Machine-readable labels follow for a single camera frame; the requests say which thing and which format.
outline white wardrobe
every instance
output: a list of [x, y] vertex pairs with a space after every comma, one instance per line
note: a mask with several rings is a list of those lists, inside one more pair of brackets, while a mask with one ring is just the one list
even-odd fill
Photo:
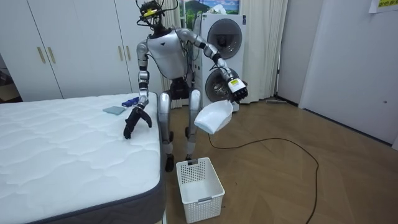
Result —
[[138, 18], [133, 0], [0, 0], [0, 53], [24, 101], [137, 92]]

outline picture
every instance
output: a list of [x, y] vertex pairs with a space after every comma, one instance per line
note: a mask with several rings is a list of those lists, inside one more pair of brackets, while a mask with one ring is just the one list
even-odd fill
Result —
[[202, 12], [239, 14], [239, 0], [183, 0], [187, 27], [192, 29], [195, 15]]

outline poster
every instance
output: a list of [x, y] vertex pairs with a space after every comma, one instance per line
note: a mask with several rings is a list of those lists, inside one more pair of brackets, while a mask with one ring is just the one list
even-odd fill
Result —
[[398, 10], [398, 0], [372, 0], [369, 13]]
[[239, 14], [239, 0], [182, 0], [185, 3], [187, 27], [192, 29], [192, 21], [200, 12]]

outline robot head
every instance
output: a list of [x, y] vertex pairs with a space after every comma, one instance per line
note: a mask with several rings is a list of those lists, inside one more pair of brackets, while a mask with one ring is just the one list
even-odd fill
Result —
[[158, 30], [163, 29], [162, 25], [162, 16], [164, 16], [164, 12], [166, 10], [162, 9], [162, 6], [155, 0], [145, 2], [139, 7], [141, 16], [137, 21], [137, 25], [139, 26], [149, 26], [151, 29]]

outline plastic basket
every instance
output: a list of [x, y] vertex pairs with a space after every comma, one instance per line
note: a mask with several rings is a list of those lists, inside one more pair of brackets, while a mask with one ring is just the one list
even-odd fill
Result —
[[209, 158], [178, 162], [177, 177], [187, 223], [220, 215], [225, 191]]

